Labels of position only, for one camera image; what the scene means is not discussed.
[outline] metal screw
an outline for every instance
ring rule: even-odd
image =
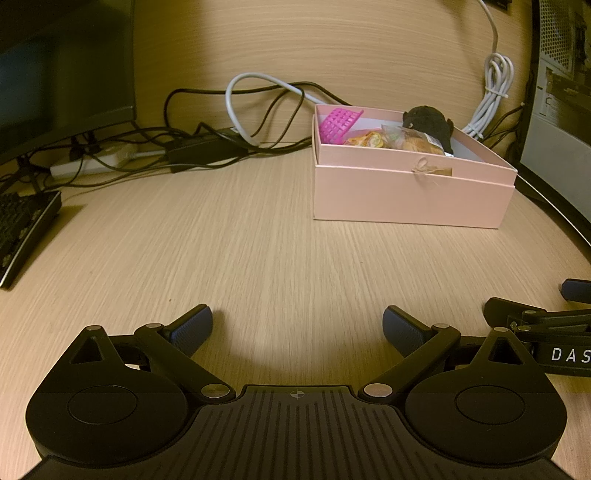
[[[221,383],[211,383],[205,385],[205,387],[201,389],[201,393],[207,398],[222,398],[230,393],[230,388]]]
[[[366,395],[375,398],[385,398],[394,392],[390,385],[384,383],[370,383],[369,385],[365,385],[363,391]]]

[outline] keyboard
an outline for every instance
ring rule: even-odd
[[[60,192],[0,195],[0,288],[10,288],[60,208]]]

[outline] desk surface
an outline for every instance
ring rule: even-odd
[[[591,278],[571,239],[519,193],[493,231],[313,221],[312,185],[308,150],[66,190],[42,246],[14,289],[0,292],[0,478],[38,462],[28,399],[86,325],[121,335],[207,303],[214,332],[195,360],[237,390],[357,389],[401,358],[382,337],[389,304],[485,335],[489,297],[574,308],[558,285]],[[591,381],[552,381],[569,412],[554,460],[589,479]]]

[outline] circular cap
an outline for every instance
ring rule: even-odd
[[[366,395],[375,398],[385,398],[394,392],[390,385],[386,385],[384,383],[370,383],[369,385],[365,386],[363,391]]]
[[[230,389],[227,385],[222,385],[221,383],[211,383],[205,385],[201,389],[201,393],[207,398],[222,398],[230,393]]]
[[[487,425],[503,425],[523,415],[523,399],[508,388],[480,385],[456,397],[457,409],[470,420]]]
[[[112,367],[62,362],[54,367],[59,376],[37,389],[26,421],[43,457],[118,465],[156,452],[180,432],[189,410],[178,386],[150,372]]]
[[[68,411],[76,420],[91,425],[107,425],[129,417],[138,404],[137,397],[123,387],[100,385],[74,395]]]

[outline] computer case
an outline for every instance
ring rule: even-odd
[[[591,7],[533,0],[530,79],[516,148],[517,188],[554,207],[591,246]]]

